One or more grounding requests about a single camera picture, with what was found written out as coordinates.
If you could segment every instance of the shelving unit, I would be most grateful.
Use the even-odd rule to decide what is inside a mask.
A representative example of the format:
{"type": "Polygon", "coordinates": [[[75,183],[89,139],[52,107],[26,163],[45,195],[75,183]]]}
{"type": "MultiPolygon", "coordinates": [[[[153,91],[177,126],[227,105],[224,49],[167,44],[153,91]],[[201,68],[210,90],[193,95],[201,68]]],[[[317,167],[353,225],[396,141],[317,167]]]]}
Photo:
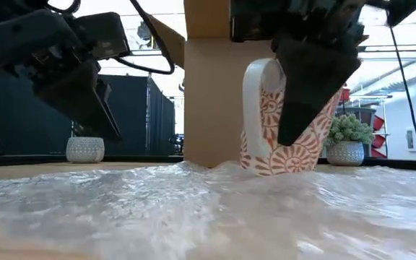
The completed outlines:
{"type": "Polygon", "coordinates": [[[344,106],[346,108],[354,108],[354,107],[358,107],[358,108],[362,108],[364,105],[370,105],[371,103],[362,103],[362,100],[372,100],[374,102],[373,105],[375,105],[376,103],[380,103],[381,108],[383,110],[383,120],[384,120],[384,124],[383,124],[383,128],[381,131],[374,133],[375,135],[379,135],[379,136],[383,136],[385,137],[385,142],[383,144],[384,146],[384,155],[386,157],[388,157],[388,136],[389,136],[389,132],[388,132],[388,122],[387,122],[387,118],[386,118],[386,108],[385,108],[385,100],[392,98],[392,95],[351,95],[350,96],[350,101],[347,101],[344,106]]]}

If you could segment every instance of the bubble wrap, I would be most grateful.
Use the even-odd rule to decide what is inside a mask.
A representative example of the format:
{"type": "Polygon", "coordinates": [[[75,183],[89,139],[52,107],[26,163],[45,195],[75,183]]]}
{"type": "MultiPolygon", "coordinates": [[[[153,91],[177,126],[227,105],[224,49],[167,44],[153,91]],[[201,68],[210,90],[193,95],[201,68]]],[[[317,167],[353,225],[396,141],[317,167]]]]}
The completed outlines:
{"type": "Polygon", "coordinates": [[[0,180],[0,230],[104,260],[416,259],[416,172],[233,162],[0,180]]]}

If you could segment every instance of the orange patterned mug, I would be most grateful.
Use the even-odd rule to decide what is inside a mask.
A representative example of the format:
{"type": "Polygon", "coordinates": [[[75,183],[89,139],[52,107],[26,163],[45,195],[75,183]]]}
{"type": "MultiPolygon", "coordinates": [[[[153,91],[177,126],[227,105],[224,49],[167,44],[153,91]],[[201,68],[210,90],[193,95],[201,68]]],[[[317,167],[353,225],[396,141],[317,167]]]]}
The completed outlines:
{"type": "Polygon", "coordinates": [[[240,165],[261,176],[314,169],[341,95],[340,90],[296,142],[285,147],[277,143],[285,83],[286,76],[274,58],[253,61],[243,78],[240,165]]]}

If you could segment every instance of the potted plant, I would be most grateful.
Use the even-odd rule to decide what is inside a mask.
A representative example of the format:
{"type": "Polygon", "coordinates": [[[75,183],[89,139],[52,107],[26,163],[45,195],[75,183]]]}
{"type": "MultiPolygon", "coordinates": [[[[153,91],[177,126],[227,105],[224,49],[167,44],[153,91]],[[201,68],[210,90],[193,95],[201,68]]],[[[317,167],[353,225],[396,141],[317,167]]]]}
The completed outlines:
{"type": "Polygon", "coordinates": [[[325,140],[326,158],[332,165],[359,166],[364,160],[363,144],[372,144],[373,129],[354,114],[333,117],[325,140]]]}
{"type": "Polygon", "coordinates": [[[99,163],[104,158],[104,140],[92,129],[74,122],[66,145],[66,158],[72,163],[99,163]]]}

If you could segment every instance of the white wall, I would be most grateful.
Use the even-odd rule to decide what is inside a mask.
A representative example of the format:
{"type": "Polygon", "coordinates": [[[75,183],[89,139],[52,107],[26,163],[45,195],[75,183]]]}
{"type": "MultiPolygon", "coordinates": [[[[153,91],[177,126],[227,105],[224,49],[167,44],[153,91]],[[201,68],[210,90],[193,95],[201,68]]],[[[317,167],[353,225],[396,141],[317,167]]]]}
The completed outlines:
{"type": "MultiPolygon", "coordinates": [[[[416,120],[416,84],[409,88],[416,120]]],[[[409,103],[405,92],[393,93],[393,98],[385,101],[386,126],[390,135],[387,137],[388,159],[416,160],[416,152],[407,149],[406,130],[413,127],[409,103]]],[[[383,118],[383,108],[378,106],[376,115],[383,118]]]]}

